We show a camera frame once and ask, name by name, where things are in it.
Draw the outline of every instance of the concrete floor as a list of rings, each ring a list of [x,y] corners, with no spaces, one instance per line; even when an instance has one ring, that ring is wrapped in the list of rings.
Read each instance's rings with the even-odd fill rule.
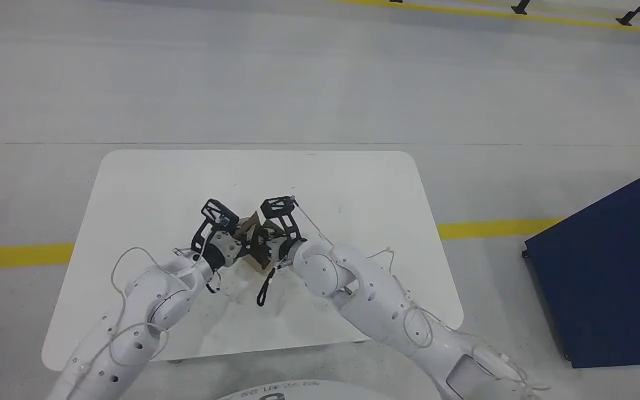
[[[119,148],[403,150],[437,222],[565,216],[640,174],[637,34],[323,0],[142,2],[0,3],[0,245],[73,241]],[[524,239],[444,243],[462,328],[550,384],[546,398],[640,398],[640,368],[564,361]],[[0,271],[3,398],[42,398],[56,378],[40,349],[64,271]],[[154,363],[124,398],[298,378],[433,394],[362,343]]]

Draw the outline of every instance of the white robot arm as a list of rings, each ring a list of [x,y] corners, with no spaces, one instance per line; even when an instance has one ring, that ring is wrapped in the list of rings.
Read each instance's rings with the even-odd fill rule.
[[[297,249],[292,268],[313,294],[331,299],[360,332],[411,359],[443,400],[534,398],[523,373],[506,356],[442,324],[358,250],[306,242]],[[353,281],[357,289],[348,289]]]
[[[417,306],[373,259],[346,245],[302,238],[291,215],[296,205],[293,197],[265,200],[261,210],[267,222],[260,224],[255,215],[240,220],[220,202],[209,200],[202,210],[206,220],[191,250],[127,285],[123,306],[105,314],[80,343],[48,399],[120,398],[162,350],[161,333],[189,312],[218,268],[231,266],[244,255],[251,255],[263,268],[276,261],[258,294],[258,305],[264,304],[276,269],[290,266],[314,295],[330,299],[354,327],[411,359],[433,380],[443,400],[534,397],[523,373],[508,358]],[[270,222],[276,218],[279,225]],[[288,389],[276,390],[278,385]],[[322,387],[333,391],[347,386],[324,382]],[[237,395],[247,400],[285,400],[288,391],[286,399],[311,400],[318,390],[318,382],[286,382]]]

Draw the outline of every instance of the table top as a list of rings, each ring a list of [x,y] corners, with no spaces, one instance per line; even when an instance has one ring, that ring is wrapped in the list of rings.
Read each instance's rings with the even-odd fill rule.
[[[408,154],[119,150],[100,166],[42,348],[44,364],[61,370],[102,313],[119,304],[109,275],[124,250],[141,246],[158,262],[168,262],[173,248],[189,246],[207,199],[220,200],[242,217],[265,198],[283,195],[295,195],[334,243],[349,243],[365,254],[392,248],[393,272],[414,299],[448,325],[460,326],[462,306]],[[294,217],[303,235],[317,236],[301,214]],[[388,265],[388,255],[378,257]],[[144,255],[130,254],[116,283],[123,287],[148,267]],[[255,297],[264,276],[242,260],[223,270],[223,290],[199,296],[156,360],[367,339],[291,271],[276,274],[259,308]]]

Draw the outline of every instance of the wire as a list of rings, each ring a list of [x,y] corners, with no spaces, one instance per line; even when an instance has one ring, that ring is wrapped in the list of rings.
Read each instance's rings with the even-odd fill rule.
[[[182,278],[183,276],[187,276],[189,275],[191,272],[193,272],[194,269],[196,269],[196,267],[198,265],[200,265],[200,262],[202,261],[202,256],[204,255],[204,249],[205,247],[207,247],[207,245],[209,244],[209,241],[211,240],[211,237],[213,236],[213,234],[216,233],[213,228],[211,228],[211,231],[209,232],[209,234],[207,235],[207,238],[205,239],[204,243],[202,244],[202,248],[200,249],[200,253],[198,254],[198,259],[191,265],[191,267],[187,268],[184,271],[180,271],[178,274],[176,274],[176,277],[178,278]]]
[[[391,274],[391,267],[393,266],[393,259],[396,257],[396,252],[391,250],[391,247],[387,247],[384,250],[380,250],[379,252],[377,252],[376,254],[370,255],[367,258],[374,258],[376,256],[379,256],[382,253],[390,253],[391,254],[391,261],[389,262],[389,273]]]
[[[295,198],[293,198],[293,201],[296,203],[296,206],[298,206],[298,210],[300,210],[300,212],[302,214],[304,214],[305,218],[307,220],[309,220],[309,222],[311,222],[311,225],[313,225],[313,227],[316,228],[316,230],[318,231],[318,234],[320,234],[320,237],[323,238],[324,240],[326,240],[331,246],[333,246],[333,243],[331,242],[331,240],[329,240],[329,238],[326,237],[324,233],[322,233],[322,231],[320,230],[318,225],[316,225],[316,223],[313,222],[313,220],[307,215],[307,213],[304,212],[304,210],[302,209],[302,207],[300,207],[300,204],[298,204],[298,202],[296,201]]]
[[[111,337],[109,338],[109,341],[107,343],[104,344],[104,346],[102,346],[100,348],[100,350],[98,350],[96,352],[96,354],[91,358],[91,360],[89,360],[89,362],[87,364],[83,364],[81,365],[82,371],[80,376],[78,377],[78,379],[76,380],[76,382],[74,383],[73,387],[71,388],[71,390],[69,391],[69,393],[66,396],[66,400],[70,400],[71,396],[76,392],[77,388],[80,386],[80,384],[82,384],[82,382],[85,380],[85,378],[89,375],[89,372],[91,371],[91,369],[93,368],[93,364],[95,363],[95,361],[98,359],[98,357],[100,356],[100,354],[102,354],[103,351],[105,351],[106,349],[109,349],[109,357],[111,358],[111,360],[116,364],[119,365],[121,367],[129,367],[129,366],[136,366],[136,365],[142,365],[145,364],[149,361],[151,361],[152,359],[154,359],[155,357],[158,356],[158,354],[160,354],[166,347],[167,344],[169,343],[169,331],[167,331],[165,328],[151,323],[151,322],[140,322],[137,324],[133,324],[133,325],[129,325],[126,328],[124,328],[122,331],[119,331],[120,329],[120,323],[122,322],[122,317],[124,316],[124,312],[125,309],[127,307],[127,298],[124,294],[124,292],[118,287],[118,285],[116,285],[115,283],[115,273],[116,270],[118,269],[118,265],[120,265],[120,262],[122,261],[122,259],[129,254],[130,252],[134,251],[134,250],[139,250],[142,251],[143,253],[145,253],[147,255],[147,257],[149,257],[149,259],[151,260],[151,262],[153,263],[153,265],[158,268],[160,271],[162,271],[163,273],[171,276],[173,278],[173,275],[171,275],[169,272],[165,271],[160,264],[158,264],[158,262],[156,261],[155,258],[153,258],[153,256],[151,255],[151,253],[149,253],[146,249],[142,248],[142,247],[130,247],[127,250],[125,250],[120,257],[118,257],[118,260],[115,262],[115,264],[113,265],[113,269],[111,270],[111,276],[110,276],[110,281],[111,281],[111,286],[113,287],[113,289],[120,295],[120,299],[122,300],[122,306],[120,307],[120,312],[118,314],[118,319],[116,320],[116,324],[115,324],[115,329],[113,329],[113,333],[111,334]],[[154,352],[154,354],[149,357],[148,359],[140,362],[140,363],[136,363],[136,364],[124,364],[119,362],[118,360],[115,359],[115,357],[113,356],[113,342],[119,338],[121,335],[123,335],[125,332],[128,332],[129,330],[138,327],[138,326],[149,326],[152,327],[156,330],[158,330],[161,333],[165,334],[165,341],[164,344],[156,351]]]
[[[431,325],[431,321],[429,320],[429,318],[433,319],[434,321],[436,321],[438,323],[438,325],[442,326],[445,330],[449,331],[449,332],[453,332],[459,335],[464,335],[464,336],[469,336],[472,338],[477,339],[479,342],[481,342],[480,344],[475,344],[471,347],[471,358],[473,359],[473,361],[476,363],[476,365],[480,368],[480,370],[482,372],[484,372],[485,374],[489,375],[490,377],[496,379],[496,380],[509,380],[515,383],[520,383],[522,385],[525,386],[525,388],[531,390],[531,391],[536,391],[536,392],[541,392],[541,391],[546,391],[546,390],[550,390],[551,386],[539,386],[539,385],[535,385],[532,384],[531,382],[529,382],[529,377],[527,375],[527,373],[520,368],[520,366],[518,364],[516,364],[514,361],[511,360],[511,358],[509,358],[506,354],[499,352],[498,350],[496,350],[493,346],[491,346],[489,343],[487,343],[486,340],[482,339],[479,336],[476,336],[474,334],[471,333],[467,333],[467,332],[463,332],[463,331],[459,331],[457,329],[454,329],[452,327],[450,327],[449,325],[445,324],[440,318],[436,317],[431,311],[427,310],[426,308],[421,307],[415,300],[413,300],[413,298],[410,297],[410,292],[408,290],[406,290],[402,284],[400,283],[400,281],[398,280],[398,278],[393,275],[396,283],[398,284],[398,286],[400,287],[400,289],[402,290],[402,292],[405,294],[405,298],[409,299],[409,302],[411,303],[411,307],[409,307],[409,309],[406,311],[404,318],[403,318],[403,329],[404,329],[404,334],[407,337],[407,339],[414,344],[418,349],[424,349],[429,347],[432,343],[433,343],[433,326]],[[420,311],[420,314],[423,316],[427,327],[429,329],[428,332],[428,337],[429,337],[429,341],[428,342],[424,342],[423,343],[418,343],[413,336],[411,336],[408,332],[407,329],[407,317],[409,315],[409,312],[412,309],[417,309]],[[476,356],[476,350],[481,347],[480,345],[484,345],[484,347],[486,349],[488,349],[490,352],[492,352],[494,354],[494,356],[498,359],[501,359],[508,367],[510,367],[517,375],[519,379],[512,379],[509,378],[508,376],[496,376],[495,374],[493,374],[492,372],[488,371],[482,364],[480,364],[480,362],[478,361],[478,357]]]

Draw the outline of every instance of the yellow floor line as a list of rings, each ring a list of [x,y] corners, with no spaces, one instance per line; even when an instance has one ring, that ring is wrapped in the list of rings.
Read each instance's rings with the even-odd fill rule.
[[[439,224],[438,233],[442,240],[526,236],[542,232],[561,220],[562,218],[508,219]],[[72,252],[73,243],[0,247],[0,268],[68,264]]]
[[[471,10],[471,9],[464,9],[464,8],[441,7],[441,6],[433,6],[433,5],[426,5],[426,4],[392,3],[388,0],[335,0],[335,1],[338,3],[345,3],[345,4],[346,3],[360,4],[365,6],[399,8],[399,9],[415,10],[415,11],[431,11],[431,12],[438,12],[438,13],[444,13],[444,14],[467,15],[467,16],[474,16],[474,17],[526,20],[526,21],[544,22],[548,24],[581,26],[586,28],[603,28],[603,29],[613,29],[613,30],[630,31],[630,32],[640,31],[640,27],[620,25],[619,23],[613,20],[611,23],[597,22],[597,21],[584,21],[579,19],[550,17],[545,15],[531,15],[531,14],[518,15],[518,14],[515,14],[513,11],[503,12],[503,11],[489,11],[489,10]]]
[[[73,243],[0,247],[0,268],[68,264]]]
[[[442,240],[525,236],[540,233],[560,221],[562,221],[562,218],[505,219],[439,224],[438,233]]]
[[[505,8],[509,8],[511,6],[515,6],[519,3],[518,0],[513,0],[513,1],[494,1],[494,0],[458,0],[461,1],[463,3],[471,3],[471,4],[481,4],[481,5],[486,5],[486,6],[499,6],[499,7],[505,7]],[[619,17],[621,15],[624,15],[626,13],[626,11],[620,11],[618,13],[615,13],[613,11],[611,12],[606,12],[606,11],[590,11],[590,10],[580,10],[577,8],[573,8],[573,7],[558,7],[558,6],[549,6],[549,5],[536,5],[536,4],[529,4],[527,6],[527,11],[529,10],[534,10],[534,11],[543,11],[543,12],[555,12],[555,13],[561,13],[561,14],[576,14],[576,15],[586,15],[586,16],[590,16],[590,17],[600,17],[600,18],[615,18],[615,17]]]

